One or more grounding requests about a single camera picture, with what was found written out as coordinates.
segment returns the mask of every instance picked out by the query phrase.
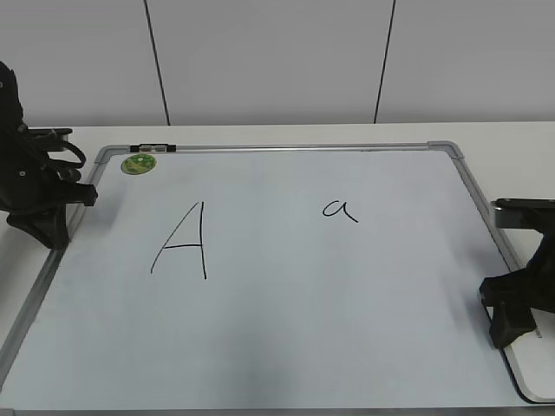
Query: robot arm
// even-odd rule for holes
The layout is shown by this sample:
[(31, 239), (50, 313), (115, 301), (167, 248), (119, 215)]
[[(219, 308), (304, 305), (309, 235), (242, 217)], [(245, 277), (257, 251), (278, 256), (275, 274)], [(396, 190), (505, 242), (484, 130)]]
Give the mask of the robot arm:
[[(64, 140), (70, 129), (33, 130), (23, 123), (16, 76), (0, 62), (0, 211), (8, 224), (30, 234), (48, 248), (69, 243), (66, 204), (95, 204), (93, 185), (76, 183), (86, 161)], [(68, 150), (78, 162), (51, 159), (49, 152)]]

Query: whiteboard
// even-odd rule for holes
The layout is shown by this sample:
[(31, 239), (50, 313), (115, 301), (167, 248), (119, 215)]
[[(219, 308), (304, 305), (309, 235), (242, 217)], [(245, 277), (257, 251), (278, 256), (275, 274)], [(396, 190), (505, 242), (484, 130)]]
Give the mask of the whiteboard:
[(127, 156), (106, 165), (0, 406), (525, 404), (477, 295), (507, 267), (446, 153), (155, 154), (138, 176)]

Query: whiteboard corner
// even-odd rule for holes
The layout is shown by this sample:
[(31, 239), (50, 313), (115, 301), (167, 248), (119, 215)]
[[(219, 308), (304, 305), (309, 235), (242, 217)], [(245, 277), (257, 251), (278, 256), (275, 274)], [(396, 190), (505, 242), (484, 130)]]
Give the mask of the whiteboard corner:
[(464, 159), (464, 155), (460, 150), (460, 147), (450, 140), (434, 140), (429, 141), (428, 146), (432, 150), (439, 150), (445, 152), (449, 155), (451, 159)]
[(129, 146), (125, 145), (111, 145), (111, 146), (104, 146), (96, 155), (95, 163), (102, 164), (108, 163), (112, 156), (116, 154), (125, 154), (129, 153)]

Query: panel seam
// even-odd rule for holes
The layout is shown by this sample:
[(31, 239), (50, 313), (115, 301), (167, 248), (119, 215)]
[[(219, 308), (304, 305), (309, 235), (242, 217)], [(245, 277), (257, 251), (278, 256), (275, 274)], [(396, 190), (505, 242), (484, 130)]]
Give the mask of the panel seam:
[(382, 87), (383, 87), (383, 77), (385, 75), (385, 67), (388, 61), (388, 52), (389, 52), (389, 41), (391, 40), (391, 30), (393, 29), (393, 17), (395, 15), (395, 5), (397, 0), (393, 0), (391, 5), (391, 17), (389, 18), (389, 29), (388, 29), (388, 37), (385, 42), (385, 51), (383, 53), (383, 64), (382, 64), (382, 74), (380, 75), (380, 87), (378, 88), (378, 96), (375, 101), (375, 110), (374, 110), (374, 124), (378, 119), (378, 110), (380, 108), (380, 99), (382, 98)]

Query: round sticker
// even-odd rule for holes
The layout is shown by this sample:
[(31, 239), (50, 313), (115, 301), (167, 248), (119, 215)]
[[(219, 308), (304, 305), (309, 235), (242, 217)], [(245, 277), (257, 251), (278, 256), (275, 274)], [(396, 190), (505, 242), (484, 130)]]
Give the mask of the round sticker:
[(121, 171), (127, 175), (142, 175), (156, 166), (156, 159), (150, 154), (134, 154), (121, 163)]

